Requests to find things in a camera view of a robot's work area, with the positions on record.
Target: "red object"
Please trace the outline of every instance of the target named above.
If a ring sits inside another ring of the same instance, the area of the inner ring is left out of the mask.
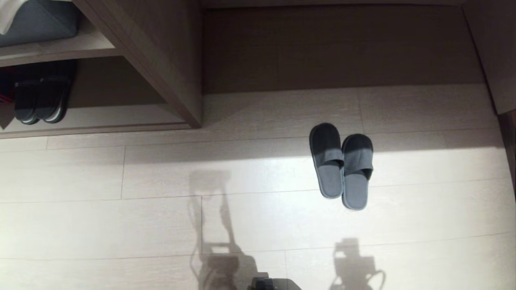
[[[11,104],[13,102],[14,102],[14,100],[11,97],[3,95],[3,94],[0,94],[0,106],[1,105]]]

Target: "wall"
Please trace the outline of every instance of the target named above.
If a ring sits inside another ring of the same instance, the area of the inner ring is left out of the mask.
[[[464,4],[498,114],[516,109],[516,1]]]
[[[204,93],[484,83],[459,7],[210,10]]]
[[[460,5],[465,0],[202,0],[204,8],[299,6],[327,4]]]

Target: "wooden wall panel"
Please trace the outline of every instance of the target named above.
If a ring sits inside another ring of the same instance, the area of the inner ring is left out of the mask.
[[[460,5],[465,0],[202,0],[204,8],[299,6],[328,4]]]
[[[202,17],[196,0],[74,0],[192,127],[202,121]]]
[[[516,1],[469,0],[463,9],[498,114],[516,109]]]

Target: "slipper toe strap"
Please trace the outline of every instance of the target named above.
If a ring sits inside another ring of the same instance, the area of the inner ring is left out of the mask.
[[[324,152],[316,155],[318,167],[326,164],[327,162],[338,162],[340,166],[344,165],[342,151],[340,148],[326,149]]]
[[[373,173],[373,154],[371,151],[356,150],[346,152],[345,155],[346,172],[344,175],[350,175],[358,171],[363,171],[367,180],[371,178]]]

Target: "pair of slippers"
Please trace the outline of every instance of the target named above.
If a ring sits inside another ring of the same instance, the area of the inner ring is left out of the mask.
[[[322,195],[326,198],[342,196],[347,208],[363,210],[373,173],[373,143],[369,137],[350,135],[341,146],[337,128],[323,123],[312,129],[310,149]]]
[[[39,120],[54,124],[66,114],[76,61],[65,60],[22,67],[14,88],[14,115],[26,125]]]

